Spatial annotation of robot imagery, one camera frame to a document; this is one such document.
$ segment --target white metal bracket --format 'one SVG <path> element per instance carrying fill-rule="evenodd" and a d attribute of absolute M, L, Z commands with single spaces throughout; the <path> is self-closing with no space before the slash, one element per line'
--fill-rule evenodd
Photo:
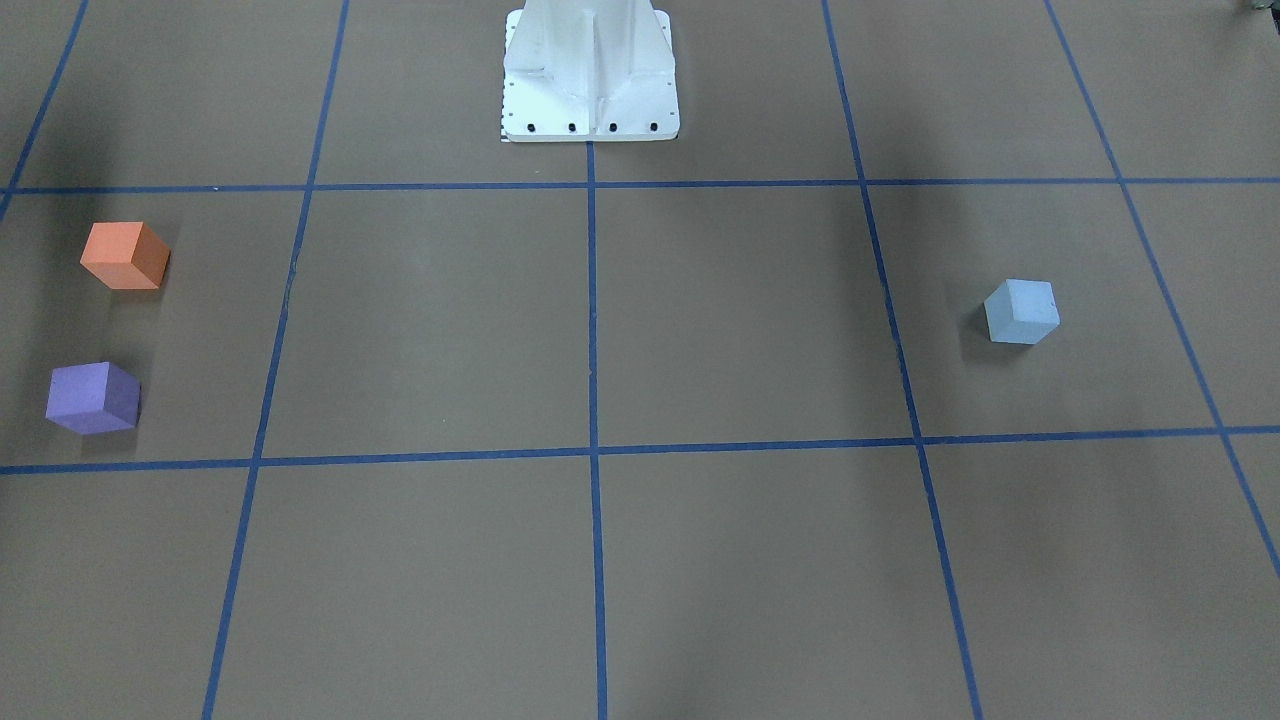
<path fill-rule="evenodd" d="M 527 0 L 507 15 L 502 140 L 672 140 L 671 18 L 649 0 Z"/>

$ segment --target cube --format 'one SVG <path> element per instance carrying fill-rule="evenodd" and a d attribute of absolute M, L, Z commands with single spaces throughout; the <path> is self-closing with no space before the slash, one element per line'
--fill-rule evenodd
<path fill-rule="evenodd" d="M 45 418 L 82 436 L 138 424 L 138 380 L 110 363 L 54 370 Z"/>
<path fill-rule="evenodd" d="M 1036 345 L 1059 325 L 1053 286 L 1007 279 L 983 304 L 992 342 Z"/>
<path fill-rule="evenodd" d="M 169 246 L 143 223 L 93 223 L 81 265 L 111 290 L 157 290 Z"/>

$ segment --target blue grid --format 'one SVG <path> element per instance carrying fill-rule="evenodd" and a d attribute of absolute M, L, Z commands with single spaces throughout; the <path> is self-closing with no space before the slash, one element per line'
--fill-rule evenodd
<path fill-rule="evenodd" d="M 347 17 L 349 13 L 349 0 L 343 0 L 338 19 L 337 35 L 333 45 L 333 54 L 329 64 L 329 74 L 325 85 L 324 100 L 321 102 L 320 118 L 316 124 L 315 142 L 312 146 L 311 164 L 305 183 L 298 184 L 201 184 L 201 186 L 132 186 L 132 187 L 19 187 L 23 169 L 40 133 L 41 124 L 49 110 L 50 102 L 58 90 L 58 83 L 65 70 L 68 59 L 74 49 L 81 26 L 88 9 L 88 0 L 81 0 L 72 23 L 67 44 L 59 58 L 58 67 L 50 79 L 49 87 L 40 104 L 40 109 L 32 122 L 31 131 L 23 145 L 19 159 L 14 167 L 9 183 L 0 188 L 0 220 L 4 219 L 13 197 L 23 195 L 120 195 L 120 193 L 205 193 L 205 192 L 302 192 L 302 206 L 298 217 L 298 225 L 293 241 L 293 251 L 289 259 L 288 275 L 284 284 L 284 296 L 280 302 L 280 315 L 276 325 L 275 341 L 271 351 L 270 366 L 268 370 L 266 387 L 262 393 L 261 414 L 259 428 L 255 436 L 253 452 L 250 457 L 234 459 L 204 459 L 204 460 L 161 460 L 161 461 L 123 461 L 123 462 L 72 462 L 72 464 L 42 464 L 42 465 L 8 465 L 0 466 L 0 475 L 44 475 L 63 473 L 100 473 L 100 471 L 155 471 L 155 470 L 201 470 L 201 469 L 247 469 L 248 475 L 244 486 L 244 497 L 241 507 L 241 516 L 236 536 L 236 544 L 232 553 L 230 570 L 228 573 L 227 591 L 223 602 L 223 611 L 218 625 L 214 657 L 210 666 L 209 683 L 204 702 L 202 717 L 210 720 L 218 696 L 218 683 L 221 671 L 221 662 L 227 646 L 227 637 L 230 628 L 232 612 L 234 607 L 236 588 L 239 578 L 239 568 L 244 552 L 244 542 L 248 533 L 250 518 L 252 512 L 253 496 L 257 484 L 257 475 L 261 468 L 282 466 L 316 466 L 316 465 L 361 465 L 384 462 L 442 462 L 442 461 L 484 461 L 484 460 L 509 460 L 525 457 L 588 457 L 590 460 L 590 493 L 591 493 L 591 534 L 594 557 L 595 582 L 595 630 L 596 630 L 596 696 L 598 717 L 608 717 L 608 674 L 607 674 L 607 632 L 605 632 L 605 606 L 604 606 L 604 548 L 603 548 L 603 523 L 602 523 L 602 496 L 600 496 L 600 464 L 602 456 L 616 455 L 654 455 L 654 454 L 707 454 L 707 452 L 760 452 L 780 450 L 829 450 L 829 448 L 872 448 L 872 447 L 914 447 L 919 461 L 920 478 L 928 500 L 931 520 L 934 530 L 934 541 L 938 550 L 938 560 L 947 591 L 947 600 L 951 607 L 952 623 L 956 633 L 956 642 L 960 651 L 963 670 L 972 712 L 975 720 L 983 717 L 978 682 L 970 659 L 968 639 L 964 628 L 964 618 L 960 609 L 959 592 L 951 571 L 950 556 L 947 552 L 946 534 L 943 532 L 942 516 L 933 491 L 933 480 L 929 470 L 928 451 L 931 446 L 952 445 L 996 445 L 996 443 L 1037 443 L 1037 442 L 1100 442 L 1133 438 L 1179 438 L 1179 437 L 1217 437 L 1230 461 L 1231 469 L 1239 483 L 1240 492 L 1249 507 L 1251 515 L 1257 525 L 1261 539 L 1271 560 L 1272 569 L 1280 577 L 1280 556 L 1271 533 L 1262 518 L 1258 505 L 1253 497 L 1253 491 L 1248 478 L 1236 457 L 1233 437 L 1280 434 L 1280 425 L 1226 425 L 1217 409 L 1217 404 L 1208 387 L 1208 382 L 1197 359 L 1194 347 L 1183 325 L 1181 316 L 1174 301 L 1172 293 L 1165 281 L 1155 250 L 1147 237 L 1142 217 L 1138 213 L 1130 193 L 1130 186 L 1135 184 L 1280 184 L 1280 177 L 1126 177 L 1120 169 L 1115 152 L 1112 151 L 1107 133 L 1089 95 L 1088 87 L 1080 73 L 1079 65 L 1071 51 L 1066 33 L 1053 9 L 1052 0 L 1043 0 L 1044 10 L 1053 26 L 1055 33 L 1061 44 L 1065 59 L 1071 68 L 1071 73 L 1085 101 L 1094 128 L 1102 142 L 1107 160 L 1112 168 L 1112 177 L 1061 177 L 1061 178 L 868 178 L 863 167 L 861 151 L 858 142 L 854 111 L 849 100 L 845 85 L 844 69 L 840 61 L 840 49 L 836 41 L 835 27 L 831 17 L 828 0 L 820 0 L 823 19 L 827 29 L 827 40 L 831 47 L 831 56 L 835 68 L 837 90 L 840 91 L 841 105 L 845 113 L 845 122 L 849 132 L 850 151 L 854 159 L 856 178 L 814 178 L 814 179 L 712 179 L 712 181 L 598 181 L 595 169 L 595 147 L 586 145 L 586 181 L 585 182 L 434 182 L 434 183 L 317 183 L 316 173 L 320 163 L 321 147 L 324 145 L 325 123 L 329 105 L 333 100 L 334 83 L 338 76 L 338 65 L 342 56 L 342 44 L 346 32 Z M 1020 184 L 1108 184 L 1120 188 L 1129 209 L 1134 228 L 1142 242 L 1151 270 L 1160 287 L 1165 305 L 1170 313 L 1179 340 L 1187 354 L 1188 363 L 1196 374 L 1201 393 L 1206 406 L 1213 419 L 1212 427 L 1190 428 L 1135 428 L 1121 430 L 1082 430 L 1057 433 L 1005 433 L 1005 434 L 968 434 L 968 436 L 925 436 L 920 429 L 919 414 L 916 411 L 914 395 L 911 392 L 911 379 L 908 368 L 906 354 L 902 348 L 899 333 L 897 318 L 893 310 L 893 295 L 890 287 L 888 274 L 884 268 L 883 254 L 881 251 L 879 236 L 876 227 L 876 213 L 870 199 L 870 187 L 895 186 L 1020 186 Z M 668 445 L 614 445 L 605 446 L 599 442 L 599 410 L 598 410 L 598 297 L 596 297 L 596 192 L 599 190 L 643 190 L 643 188 L 692 188 L 692 187 L 856 187 L 860 193 L 865 213 L 872 250 L 876 258 L 877 274 L 882 286 L 884 310 L 893 338 L 899 360 L 899 370 L 902 384 L 904 402 L 911 425 L 910 437 L 884 437 L 884 438 L 833 438 L 810 441 L 764 441 L 764 442 L 719 442 L 719 443 L 668 443 Z M 275 391 L 275 380 L 279 372 L 280 355 L 284 346 L 285 331 L 289 316 L 289 296 L 293 281 L 297 277 L 297 260 L 302 251 L 306 236 L 307 218 L 311 200 L 315 192 L 376 192 L 376 191 L 433 191 L 433 190 L 585 190 L 588 196 L 588 287 L 589 287 L 589 445 L 585 447 L 549 447 L 549 448 L 511 448 L 511 450 L 479 450 L 479 451 L 443 451 L 443 452 L 401 452 L 376 455 L 329 455 L 329 456 L 264 456 L 266 429 L 271 414 L 271 401 Z"/>

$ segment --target grid square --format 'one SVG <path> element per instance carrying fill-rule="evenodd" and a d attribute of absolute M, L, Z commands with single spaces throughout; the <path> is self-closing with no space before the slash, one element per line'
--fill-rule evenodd
<path fill-rule="evenodd" d="M 22 184 L 305 182 L 339 6 L 91 3 Z"/>
<path fill-rule="evenodd" d="M 856 177 L 818 3 L 662 0 L 680 137 L 602 142 L 600 179 Z"/>
<path fill-rule="evenodd" d="M 1276 577 L 1217 438 L 929 450 L 988 717 L 1266 717 Z"/>
<path fill-rule="evenodd" d="M 582 459 L 262 471 L 218 712 L 595 717 Z"/>
<path fill-rule="evenodd" d="M 76 20 L 74 3 L 0 3 L 0 187 L 22 155 Z"/>
<path fill-rule="evenodd" d="M 868 177 L 1112 176 L 1039 3 L 833 0 L 831 14 Z"/>
<path fill-rule="evenodd" d="M 586 445 L 585 195 L 316 195 L 268 452 Z"/>
<path fill-rule="evenodd" d="M 925 434 L 1212 424 L 1117 187 L 872 196 Z M 1053 283 L 1062 324 L 992 343 L 983 299 L 1024 277 Z"/>
<path fill-rule="evenodd" d="M 0 462 L 196 460 L 253 451 L 300 193 L 18 196 L 0 225 Z M 165 284 L 113 293 L 79 265 L 95 222 L 147 223 Z M 142 383 L 136 432 L 44 419 L 54 368 L 111 361 Z"/>
<path fill-rule="evenodd" d="M 1235 436 L 1231 446 L 1275 542 L 1280 539 L 1280 434 Z"/>
<path fill-rule="evenodd" d="M 602 459 L 609 716 L 968 707 L 910 448 Z"/>
<path fill-rule="evenodd" d="M 1280 423 L 1276 186 L 1130 191 L 1224 421 Z"/>
<path fill-rule="evenodd" d="M 1268 13 L 1228 0 L 1055 8 L 1125 176 L 1280 176 Z"/>
<path fill-rule="evenodd" d="M 0 478 L 0 717 L 197 717 L 243 491 L 243 470 Z"/>
<path fill-rule="evenodd" d="M 585 181 L 582 143 L 500 141 L 503 28 L 522 5 L 352 3 L 320 181 Z"/>
<path fill-rule="evenodd" d="M 602 442 L 910 434 L 856 190 L 596 202 Z"/>

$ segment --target white mounting plate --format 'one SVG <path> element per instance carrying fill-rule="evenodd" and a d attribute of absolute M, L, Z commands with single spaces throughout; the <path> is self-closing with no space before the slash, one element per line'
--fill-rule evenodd
<path fill-rule="evenodd" d="M 506 46 L 524 10 L 507 15 Z M 654 10 L 671 47 L 671 15 Z M 593 100 L 559 92 L 544 77 L 504 73 L 502 92 L 503 142 L 636 142 L 675 140 L 680 133 L 676 77 L 636 74 L 609 97 L 598 97 L 598 127 L 591 127 Z"/>

